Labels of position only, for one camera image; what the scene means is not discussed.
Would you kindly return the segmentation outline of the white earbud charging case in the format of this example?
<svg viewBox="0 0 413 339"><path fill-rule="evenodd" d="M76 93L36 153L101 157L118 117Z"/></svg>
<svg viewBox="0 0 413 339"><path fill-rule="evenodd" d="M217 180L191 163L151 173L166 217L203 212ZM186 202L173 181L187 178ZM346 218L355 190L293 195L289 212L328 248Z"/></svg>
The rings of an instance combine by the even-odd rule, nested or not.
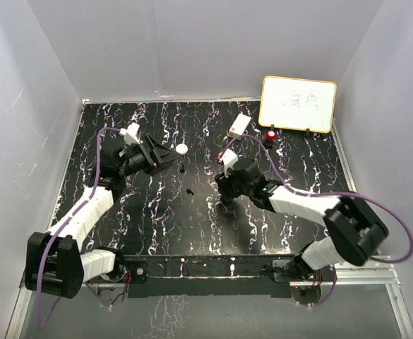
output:
<svg viewBox="0 0 413 339"><path fill-rule="evenodd" d="M175 151L180 155L186 155L188 152L188 146L184 143L180 143L176 146Z"/></svg>

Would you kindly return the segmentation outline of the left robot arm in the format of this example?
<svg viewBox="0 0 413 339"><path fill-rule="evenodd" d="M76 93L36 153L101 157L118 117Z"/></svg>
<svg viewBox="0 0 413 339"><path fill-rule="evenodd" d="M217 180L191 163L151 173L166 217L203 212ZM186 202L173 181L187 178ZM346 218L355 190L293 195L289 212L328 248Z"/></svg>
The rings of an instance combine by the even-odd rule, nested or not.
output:
<svg viewBox="0 0 413 339"><path fill-rule="evenodd" d="M188 147L179 144L170 150L149 134L140 141L120 133L98 144L93 176L69 212L46 232L35 232L28 239L24 274L28 290L71 299L93 278L103 275L117 282L125 276L120 250L101 246L83 254L83 242L119 202L127 177L139 172L154 176L187 154Z"/></svg>

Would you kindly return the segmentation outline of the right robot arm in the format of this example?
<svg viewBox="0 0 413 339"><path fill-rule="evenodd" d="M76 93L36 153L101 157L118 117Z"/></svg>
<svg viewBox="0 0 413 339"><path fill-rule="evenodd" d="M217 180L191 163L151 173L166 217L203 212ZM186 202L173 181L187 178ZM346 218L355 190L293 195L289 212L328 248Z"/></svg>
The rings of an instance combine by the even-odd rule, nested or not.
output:
<svg viewBox="0 0 413 339"><path fill-rule="evenodd" d="M361 198L314 198L303 191L295 194L286 184L266 179L254 160L231 155L220 157L218 162L223 171L215 181L224 204L246 196L260 209L294 215L328 231L328 237L307 244L286 264L266 266L273 277L311 280L322 268L337 263L363 266L389 235L385 224Z"/></svg>

